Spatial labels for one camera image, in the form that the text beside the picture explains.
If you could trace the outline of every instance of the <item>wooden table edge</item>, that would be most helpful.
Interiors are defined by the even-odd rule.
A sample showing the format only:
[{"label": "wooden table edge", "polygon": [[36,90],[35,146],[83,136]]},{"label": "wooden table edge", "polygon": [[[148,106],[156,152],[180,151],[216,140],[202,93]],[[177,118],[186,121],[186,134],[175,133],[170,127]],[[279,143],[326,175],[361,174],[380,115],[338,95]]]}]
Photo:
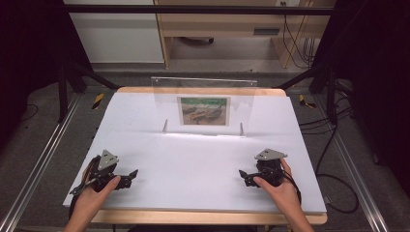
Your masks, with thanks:
[{"label": "wooden table edge", "polygon": [[255,95],[286,97],[282,89],[267,88],[175,88],[122,87],[117,93],[197,94],[197,95]]},{"label": "wooden table edge", "polygon": [[[306,214],[310,224],[324,224],[326,213]],[[100,210],[95,223],[110,224],[288,224],[283,214],[188,211]]]}]

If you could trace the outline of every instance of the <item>black curtain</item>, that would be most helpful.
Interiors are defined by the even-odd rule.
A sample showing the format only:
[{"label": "black curtain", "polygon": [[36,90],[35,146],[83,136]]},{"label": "black curtain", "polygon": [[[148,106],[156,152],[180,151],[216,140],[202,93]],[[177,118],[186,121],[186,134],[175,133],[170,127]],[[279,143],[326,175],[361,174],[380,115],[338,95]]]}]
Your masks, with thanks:
[{"label": "black curtain", "polygon": [[[352,1],[338,1],[341,2],[353,6],[349,5]],[[350,25],[340,48],[331,54],[335,58],[333,69],[337,78],[352,82],[351,102],[374,155],[381,164],[391,167],[408,195],[409,15],[410,1],[368,0]],[[323,51],[336,39],[333,32],[346,26],[352,16],[354,14],[347,18],[331,18],[328,34],[325,32],[321,42]],[[318,53],[317,61],[326,57],[325,54]]]},{"label": "black curtain", "polygon": [[[42,10],[62,0],[0,1],[0,149],[8,142],[35,90],[58,81],[63,64],[92,70],[69,14]],[[67,72],[76,91],[86,86],[81,74]]]}]

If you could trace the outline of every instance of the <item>white table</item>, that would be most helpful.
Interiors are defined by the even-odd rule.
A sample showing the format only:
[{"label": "white table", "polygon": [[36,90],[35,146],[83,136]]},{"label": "white table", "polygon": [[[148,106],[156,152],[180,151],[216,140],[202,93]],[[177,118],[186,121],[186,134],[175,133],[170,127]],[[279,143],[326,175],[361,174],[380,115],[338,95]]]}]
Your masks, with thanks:
[{"label": "white table", "polygon": [[[130,188],[111,193],[93,222],[148,224],[285,224],[261,188],[246,187],[239,169],[256,172],[254,156],[265,148],[284,152],[312,224],[326,222],[326,208],[290,99],[274,89],[173,89],[178,96],[254,95],[247,137],[163,134],[153,88],[127,87],[114,94],[73,183],[96,155],[108,150],[120,161],[114,173],[139,169]],[[68,194],[64,205],[69,206]]]}]

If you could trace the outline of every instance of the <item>white tabletop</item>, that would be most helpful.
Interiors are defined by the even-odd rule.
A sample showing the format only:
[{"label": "white tabletop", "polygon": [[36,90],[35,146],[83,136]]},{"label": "white tabletop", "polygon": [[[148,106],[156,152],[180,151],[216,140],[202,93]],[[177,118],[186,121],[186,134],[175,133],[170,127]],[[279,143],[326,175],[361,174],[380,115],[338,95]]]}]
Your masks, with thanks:
[{"label": "white tabletop", "polygon": [[[139,172],[130,188],[108,197],[104,209],[277,213],[263,189],[246,187],[238,171],[256,172],[254,156],[270,148],[288,155],[303,210],[326,213],[287,97],[254,96],[247,137],[163,134],[156,112],[153,93],[116,93],[71,189],[89,161],[106,149],[120,159],[114,174]],[[71,199],[68,194],[63,205]]]}]

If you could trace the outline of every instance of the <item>white cabinet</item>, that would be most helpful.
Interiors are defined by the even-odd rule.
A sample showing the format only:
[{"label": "white cabinet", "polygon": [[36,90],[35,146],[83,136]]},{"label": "white cabinet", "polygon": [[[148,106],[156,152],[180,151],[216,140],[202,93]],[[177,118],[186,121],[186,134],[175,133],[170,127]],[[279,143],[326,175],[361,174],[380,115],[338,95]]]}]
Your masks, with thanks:
[{"label": "white cabinet", "polygon": [[[64,0],[66,4],[153,5],[152,0]],[[70,14],[91,63],[163,63],[155,14]]]}]

